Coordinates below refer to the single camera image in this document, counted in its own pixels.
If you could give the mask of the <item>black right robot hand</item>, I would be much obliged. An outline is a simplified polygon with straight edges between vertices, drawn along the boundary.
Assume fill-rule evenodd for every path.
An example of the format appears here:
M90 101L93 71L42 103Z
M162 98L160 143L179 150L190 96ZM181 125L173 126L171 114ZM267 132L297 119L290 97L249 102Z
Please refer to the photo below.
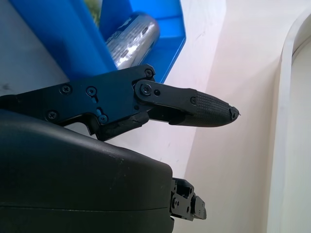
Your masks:
M168 164L107 141L149 120L220 127L239 111L140 65L0 99L3 233L170 233L207 217Z

